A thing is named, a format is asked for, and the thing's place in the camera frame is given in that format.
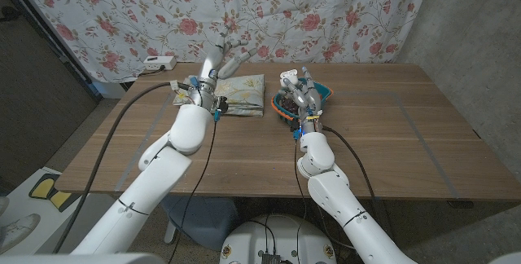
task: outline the wooden table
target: wooden table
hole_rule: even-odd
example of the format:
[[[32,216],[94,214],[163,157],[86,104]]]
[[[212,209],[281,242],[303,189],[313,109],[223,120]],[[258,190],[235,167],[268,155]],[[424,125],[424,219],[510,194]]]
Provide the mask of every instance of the wooden table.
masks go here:
[[[206,196],[300,196],[294,171],[295,141],[271,108],[279,74],[299,64],[244,64],[237,76],[264,73],[263,117],[222,117],[210,164],[197,194]],[[312,76],[335,93],[322,123],[354,147],[375,195],[388,199],[520,200],[521,184],[477,136],[417,65],[308,64]],[[59,190],[85,187],[112,122],[138,92],[161,81],[197,74],[200,64],[140,77],[92,135],[56,183]],[[173,92],[155,90],[133,105],[121,121],[94,180],[92,192],[123,191],[138,176],[142,152],[171,127],[178,108]],[[208,155],[212,129],[193,164],[172,190],[190,193]],[[347,148],[331,133],[336,162],[353,193],[368,197],[364,178]],[[299,175],[308,195],[305,179]]]

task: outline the black cord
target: black cord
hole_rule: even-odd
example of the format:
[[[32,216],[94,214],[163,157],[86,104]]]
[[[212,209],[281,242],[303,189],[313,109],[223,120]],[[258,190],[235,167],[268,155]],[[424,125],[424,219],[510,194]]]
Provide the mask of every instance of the black cord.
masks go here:
[[[320,210],[320,206],[319,206],[319,205],[317,205],[317,209],[318,209],[318,212],[320,213],[321,210]],[[326,233],[326,231],[325,231],[326,228],[324,228],[325,225],[322,223],[322,221],[323,221],[324,219],[322,218],[322,216],[320,216],[320,215],[322,215],[322,213],[320,213],[320,215],[317,216],[317,213],[316,213],[315,211],[316,211],[315,208],[313,208],[313,206],[312,206],[310,212],[311,212],[311,215],[313,216],[313,218],[312,218],[312,220],[313,220],[313,225],[316,226],[316,227],[318,227],[322,232]],[[340,238],[338,239],[338,241],[340,242],[340,244],[337,244],[337,242],[335,242],[337,239],[335,239],[335,238],[333,238],[333,237],[329,237],[329,236],[326,235],[327,238],[330,239],[331,243],[333,243],[333,244],[337,244],[338,247],[340,247],[340,246],[341,246],[341,247],[345,247],[345,245],[347,245],[348,247],[350,247],[348,244],[341,245],[341,244],[344,244],[344,243],[342,243],[342,239],[341,239],[341,236],[342,236],[342,234],[344,234],[344,231],[342,230],[342,227],[341,227],[339,224],[337,224],[337,227],[339,228],[339,235],[340,235]],[[355,252],[356,252],[355,249],[348,248],[348,251],[346,252],[346,257],[348,257],[348,256],[351,254],[352,251],[355,251]],[[337,261],[338,261],[339,264],[340,264],[340,263],[347,263],[347,262],[348,262],[346,257],[341,257],[340,252],[338,252],[338,253],[335,252],[335,256],[336,256]]]
[[[121,109],[120,114],[117,116],[116,120],[114,121],[114,124],[112,125],[111,130],[108,132],[107,137],[105,138],[105,142],[103,143],[103,146],[101,147],[101,150],[98,154],[98,159],[96,160],[96,163],[94,164],[94,168],[90,172],[89,180],[87,181],[87,184],[85,186],[85,190],[83,191],[83,194],[81,195],[80,202],[78,203],[78,206],[74,210],[74,213],[72,214],[71,220],[68,222],[67,226],[65,227],[65,231],[63,231],[62,236],[58,240],[58,244],[56,244],[55,249],[52,253],[57,253],[62,245],[65,239],[67,238],[68,233],[71,230],[72,225],[76,221],[76,218],[78,217],[78,214],[80,213],[81,207],[85,203],[85,199],[87,198],[87,195],[89,194],[90,188],[92,187],[92,183],[94,182],[94,178],[96,177],[96,174],[98,173],[99,165],[101,164],[101,160],[103,159],[103,155],[105,155],[105,151],[107,150],[108,144],[110,143],[112,136],[114,135],[114,132],[116,131],[117,126],[120,124],[121,118],[123,118],[124,114],[129,110],[130,106],[134,104],[134,102],[138,101],[141,97],[143,97],[146,93],[149,93],[155,89],[158,89],[160,87],[164,86],[170,86],[169,82],[162,82],[157,85],[153,85],[145,90],[143,90],[141,93],[135,95],[124,107]],[[179,87],[185,87],[188,88],[188,85],[185,84],[179,84]]]
[[[197,190],[197,187],[199,186],[199,184],[203,180],[204,173],[206,172],[206,169],[208,168],[208,163],[210,162],[210,156],[212,155],[213,141],[215,141],[215,131],[216,131],[216,128],[217,128],[217,121],[214,121],[213,122],[212,143],[210,144],[210,151],[208,152],[208,158],[206,159],[206,165],[204,166],[203,173],[199,177],[199,181],[197,181],[197,183],[195,184],[194,190],[192,191],[192,193],[188,197],[188,201],[186,202],[185,211],[182,214],[180,231],[182,231],[183,225],[185,224],[185,216],[186,216],[186,211],[188,210],[188,205],[190,204],[190,201],[192,200],[192,196],[194,196],[195,190]],[[177,241],[176,245],[173,248],[173,252],[172,252],[172,256],[170,256],[169,264],[170,264],[170,262],[173,259],[173,255],[175,255],[175,253],[176,253],[177,245],[179,244],[179,241],[181,241],[181,236],[179,236],[179,240]]]
[[[264,235],[266,237],[266,253],[268,253],[268,217],[269,217],[269,213],[268,215],[266,215],[266,223],[264,225]]]
[[[361,163],[361,160],[360,158],[358,157],[357,153],[355,152],[355,150],[351,147],[351,145],[349,145],[348,141],[346,141],[344,139],[344,137],[339,134],[336,130],[333,130],[331,129],[329,126],[322,126],[322,129],[325,130],[325,131],[329,131],[333,134],[335,134],[337,137],[339,137],[340,140],[342,140],[342,142],[344,142],[344,144],[346,145],[346,147],[349,149],[349,151],[352,153],[352,155],[355,157],[355,159],[357,160],[358,162],[358,165],[360,166],[360,170],[362,172],[362,174],[364,174],[364,179],[366,180],[366,183],[367,183],[367,188],[369,188],[369,193],[371,194],[371,208],[372,208],[372,214],[374,214],[374,218],[376,220],[376,208],[375,208],[375,204],[376,204],[376,198],[374,196],[374,191],[373,191],[373,187],[371,186],[371,183],[369,181],[369,177],[367,176],[367,172],[366,172],[366,169],[364,168],[364,165]],[[387,220],[389,222],[391,222],[391,218],[389,216],[389,212],[387,211],[387,206],[385,205],[385,201],[383,201],[383,208],[385,210],[385,214],[387,215]],[[389,224],[389,229],[390,229],[390,233],[391,233],[391,236],[392,238],[394,239],[395,236],[394,236],[394,230],[392,229],[391,225]]]
[[[361,160],[360,158],[358,157],[357,153],[355,152],[355,150],[351,147],[351,145],[349,145],[348,141],[346,141],[344,139],[344,137],[342,137],[341,134],[339,134],[336,130],[333,130],[331,129],[330,127],[328,126],[325,126],[323,125],[322,126],[322,129],[325,130],[325,131],[329,131],[333,134],[336,134],[337,137],[339,137],[340,140],[342,140],[342,142],[344,142],[344,144],[346,145],[346,147],[349,149],[349,151],[351,152],[351,154],[355,157],[355,159],[357,160],[358,162],[358,165],[360,166],[360,170],[361,172],[364,174],[364,178],[366,179],[366,183],[367,183],[367,187],[369,188],[369,193],[371,194],[371,199],[372,200],[375,200],[374,198],[374,191],[373,191],[373,187],[371,186],[371,183],[369,181],[369,178],[367,177],[367,172],[366,172],[366,169],[364,168],[364,165],[361,163]]]
[[[302,196],[302,201],[304,202],[304,219],[302,219],[302,221],[300,222],[299,228],[296,230],[296,259],[300,264],[299,232],[300,232],[300,228],[302,227],[302,223],[304,222],[304,220],[306,220],[306,215],[308,214],[308,205],[306,204],[306,199],[304,198],[304,193],[302,192],[302,187],[300,187],[299,176],[296,173],[296,142],[297,142],[297,140],[295,140],[295,158],[293,159],[295,161],[295,178],[296,178],[296,183],[299,185],[299,190],[300,190],[300,195]]]
[[[329,234],[329,231],[327,230],[327,227],[326,227],[326,219],[324,218],[324,214],[322,213],[322,208],[317,205],[318,207],[318,212],[320,213],[320,217],[322,218],[322,224],[324,225],[324,231],[326,232],[327,234],[327,237],[334,243],[340,245],[341,247],[345,247],[345,248],[348,248],[348,249],[355,249],[353,246],[350,246],[348,244],[344,244],[342,243],[341,241],[335,239],[334,237],[332,237],[330,234]]]
[[[275,244],[275,235],[274,233],[271,231],[271,228],[268,227],[268,225],[262,223],[262,222],[258,222],[256,220],[247,220],[247,222],[254,222],[254,223],[257,223],[257,224],[261,224],[262,226],[264,226],[265,230],[267,229],[269,231],[269,233],[271,233],[271,238],[274,240],[274,255],[276,254],[277,252],[277,249],[275,248],[276,247],[276,244]],[[268,244],[268,235],[266,234],[266,247],[267,247],[267,244]]]
[[[324,222],[324,229],[327,231],[326,221],[323,220],[323,222]],[[337,226],[337,230],[336,231],[339,233],[339,243],[341,243],[342,242],[342,234],[344,233],[344,230],[342,229],[342,227],[339,224],[337,224],[336,226]],[[342,244],[339,244],[339,253],[338,253],[339,257],[340,257],[340,255],[342,255],[342,248],[343,247],[344,246]]]
[[[156,70],[156,71],[152,71],[152,72],[147,72],[147,73],[140,73],[139,76],[146,76],[146,75],[151,75],[151,74],[156,74],[156,73],[161,73],[163,72],[165,69],[164,65],[161,65],[160,66],[160,69]]]
[[[203,96],[201,95],[201,90],[198,88],[197,91],[199,92],[199,97],[201,98],[201,107],[203,107]]]

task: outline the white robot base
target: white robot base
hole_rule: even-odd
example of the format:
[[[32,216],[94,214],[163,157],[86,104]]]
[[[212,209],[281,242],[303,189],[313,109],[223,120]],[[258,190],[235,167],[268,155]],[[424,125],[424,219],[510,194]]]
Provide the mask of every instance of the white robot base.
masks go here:
[[[266,224],[266,215],[253,218],[253,221]],[[248,221],[237,227],[222,245],[220,264],[271,263],[266,252],[266,235],[269,255],[274,254],[274,241],[269,230],[262,224]],[[298,263],[297,231],[299,225],[298,257],[300,263],[336,264],[335,252],[331,242],[313,224],[302,218],[287,214],[270,214],[267,226],[274,233],[276,255],[285,263]]]

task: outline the white shoe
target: white shoe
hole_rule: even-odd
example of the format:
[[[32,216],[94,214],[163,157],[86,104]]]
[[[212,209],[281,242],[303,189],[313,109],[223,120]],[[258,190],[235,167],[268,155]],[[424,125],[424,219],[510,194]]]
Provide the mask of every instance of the white shoe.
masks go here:
[[[16,246],[33,232],[40,222],[40,215],[31,214],[6,227],[0,227],[0,254]]]
[[[9,205],[9,198],[0,197],[0,216],[6,211],[7,206]]]

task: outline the blue connector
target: blue connector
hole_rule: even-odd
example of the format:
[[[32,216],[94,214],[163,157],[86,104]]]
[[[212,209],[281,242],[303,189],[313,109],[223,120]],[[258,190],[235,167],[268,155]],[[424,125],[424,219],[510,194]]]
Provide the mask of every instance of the blue connector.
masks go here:
[[[197,77],[191,77],[190,78],[190,83],[196,88],[198,89],[199,88],[199,80],[197,79]]]
[[[218,122],[221,119],[221,110],[217,109],[215,113],[213,113],[213,121]]]

